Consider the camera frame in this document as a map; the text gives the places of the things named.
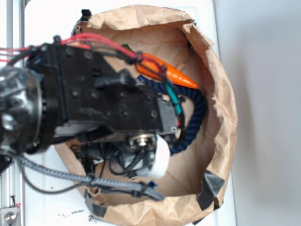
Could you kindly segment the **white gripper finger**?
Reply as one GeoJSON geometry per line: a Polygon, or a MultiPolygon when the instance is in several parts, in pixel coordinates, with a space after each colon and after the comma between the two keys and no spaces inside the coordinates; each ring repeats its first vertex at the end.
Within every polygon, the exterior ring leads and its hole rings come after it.
{"type": "Polygon", "coordinates": [[[156,135],[156,137],[157,148],[155,151],[155,159],[148,173],[148,177],[160,179],[165,175],[168,169],[170,149],[168,143],[161,136],[156,135]]]}

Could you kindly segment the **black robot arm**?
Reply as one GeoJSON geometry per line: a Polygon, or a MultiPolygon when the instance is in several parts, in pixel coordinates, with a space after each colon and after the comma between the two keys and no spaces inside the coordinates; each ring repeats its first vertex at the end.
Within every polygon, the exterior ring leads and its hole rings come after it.
{"type": "Polygon", "coordinates": [[[62,44],[31,47],[0,71],[0,148],[45,151],[70,139],[120,153],[123,174],[161,178],[169,144],[183,124],[172,89],[155,88],[116,71],[108,53],[62,44]]]}

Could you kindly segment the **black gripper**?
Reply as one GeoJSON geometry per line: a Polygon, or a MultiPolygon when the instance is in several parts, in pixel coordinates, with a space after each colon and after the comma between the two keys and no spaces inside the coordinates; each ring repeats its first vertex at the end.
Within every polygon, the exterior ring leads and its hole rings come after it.
{"type": "Polygon", "coordinates": [[[120,151],[124,175],[148,177],[156,135],[169,143],[177,131],[178,113],[170,101],[127,69],[115,71],[94,50],[44,44],[28,67],[43,75],[44,139],[106,143],[108,158],[120,151]]]}

